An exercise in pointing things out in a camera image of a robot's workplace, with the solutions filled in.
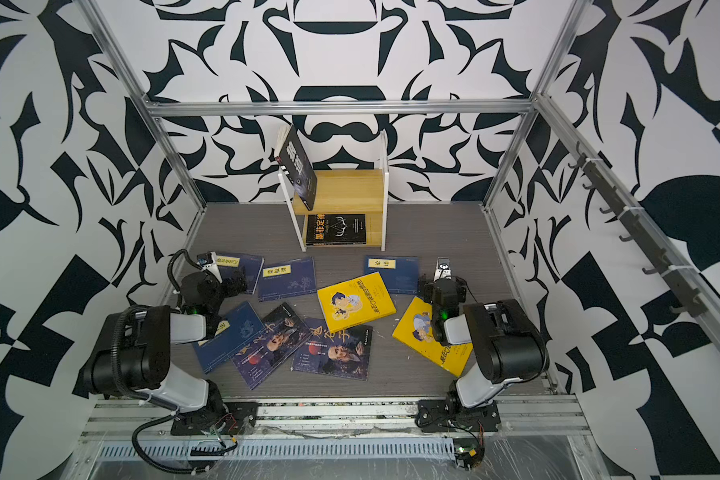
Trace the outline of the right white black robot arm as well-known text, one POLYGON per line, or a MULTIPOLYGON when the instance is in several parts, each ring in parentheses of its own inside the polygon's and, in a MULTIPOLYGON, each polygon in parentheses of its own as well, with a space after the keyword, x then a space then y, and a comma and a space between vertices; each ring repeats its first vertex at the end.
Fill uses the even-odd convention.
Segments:
POLYGON ((444 347, 470 344, 476 358, 448 392, 451 416, 486 408, 510 386, 538 378, 550 363, 538 328, 517 300, 469 303, 470 293, 461 277, 418 279, 418 296, 432 307, 433 339, 444 347))

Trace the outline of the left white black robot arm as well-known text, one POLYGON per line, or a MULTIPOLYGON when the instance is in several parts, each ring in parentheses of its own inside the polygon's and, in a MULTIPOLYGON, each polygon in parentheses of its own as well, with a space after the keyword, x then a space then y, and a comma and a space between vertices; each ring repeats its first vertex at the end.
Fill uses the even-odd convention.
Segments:
POLYGON ((222 272, 217 260, 190 261, 193 273, 178 280, 174 264, 190 260, 185 249, 169 261, 167 276, 176 296, 175 305, 134 304, 108 315, 95 346, 81 369, 87 392, 130 398, 166 410, 166 415, 136 427, 130 441, 135 454, 150 467, 172 475, 198 477, 208 473, 218 458, 237 449, 236 439, 221 439, 220 428, 229 416, 218 386, 197 378, 171 360, 174 345, 211 340, 222 320, 225 299, 247 289, 245 270, 222 272), (178 425, 191 434, 212 436, 219 447, 213 451, 193 448, 186 466, 169 465, 152 457, 141 445, 144 431, 165 424, 178 425))

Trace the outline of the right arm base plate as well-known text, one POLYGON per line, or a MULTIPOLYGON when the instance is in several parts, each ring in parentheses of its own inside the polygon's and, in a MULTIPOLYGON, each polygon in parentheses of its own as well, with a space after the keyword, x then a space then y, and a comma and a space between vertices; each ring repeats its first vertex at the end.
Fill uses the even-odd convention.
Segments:
POLYGON ((501 418, 496 404, 459 410, 446 400, 419 400, 414 423, 425 433, 466 431, 479 434, 497 432, 501 418))

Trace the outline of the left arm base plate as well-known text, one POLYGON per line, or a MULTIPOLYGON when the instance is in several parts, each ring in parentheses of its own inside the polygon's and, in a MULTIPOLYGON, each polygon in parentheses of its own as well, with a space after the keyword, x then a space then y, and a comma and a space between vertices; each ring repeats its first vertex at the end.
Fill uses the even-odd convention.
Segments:
POLYGON ((170 430, 174 436, 210 434, 215 428, 223 435, 236 435, 254 427, 260 404, 255 401, 225 402, 224 407, 208 406, 180 415, 170 430))

